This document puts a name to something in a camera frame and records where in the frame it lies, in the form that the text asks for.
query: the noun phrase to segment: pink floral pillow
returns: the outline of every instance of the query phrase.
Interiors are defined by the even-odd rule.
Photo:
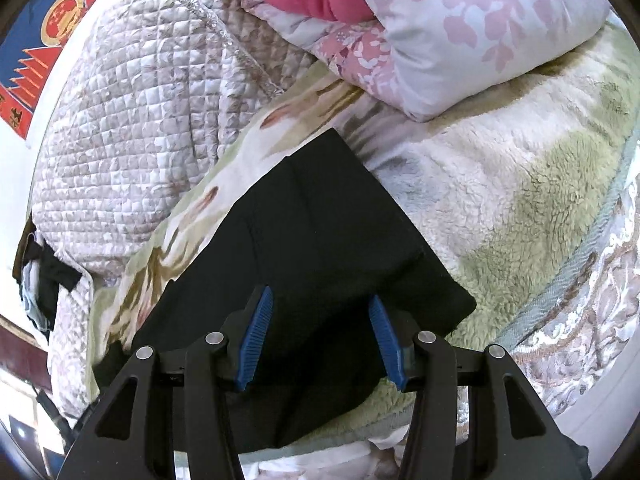
[[[591,38],[606,0],[366,0],[378,21],[342,25],[243,0],[345,80],[428,120]]]

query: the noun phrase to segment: silver screw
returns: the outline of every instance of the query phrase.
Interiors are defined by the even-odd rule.
[[[429,332],[428,330],[422,330],[418,333],[418,340],[423,343],[433,343],[436,341],[436,335],[433,332]]]
[[[207,334],[204,341],[206,341],[210,345],[219,345],[224,341],[225,337],[222,335],[222,332],[210,332]]]
[[[136,357],[138,359],[149,359],[152,355],[154,354],[154,349],[151,348],[151,346],[143,346],[141,348],[138,348],[138,351],[136,352]]]
[[[504,348],[500,345],[491,345],[489,346],[489,355],[491,357],[495,357],[496,359],[502,359],[505,356],[506,352]]]

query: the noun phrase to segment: white quilt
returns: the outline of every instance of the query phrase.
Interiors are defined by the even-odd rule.
[[[116,278],[253,114],[313,57],[238,0],[117,0],[97,20],[34,174],[47,242]]]

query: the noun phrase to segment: fuzzy blanket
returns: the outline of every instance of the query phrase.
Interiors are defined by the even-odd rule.
[[[598,218],[611,216],[616,204],[609,188],[621,189],[628,169],[621,184],[615,177],[638,114],[638,76],[633,41],[610,22],[560,59],[418,124],[314,65],[256,114],[130,260],[119,286],[97,291],[88,361],[110,342],[130,344],[168,281],[208,244],[235,200],[330,126],[478,300],[450,341],[483,348],[541,297],[584,237],[602,234]],[[520,324],[516,342],[543,311]],[[88,370],[83,380],[95,395]],[[382,381],[359,408],[281,453],[357,440],[381,422],[399,427],[411,403]]]

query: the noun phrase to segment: folded black garment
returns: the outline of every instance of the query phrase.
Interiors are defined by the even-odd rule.
[[[238,200],[167,286],[132,350],[185,348],[220,330],[258,284],[271,287],[274,310],[254,382],[228,394],[240,453],[286,446],[372,393],[385,369],[370,295],[439,335],[475,308],[335,130],[285,158]]]

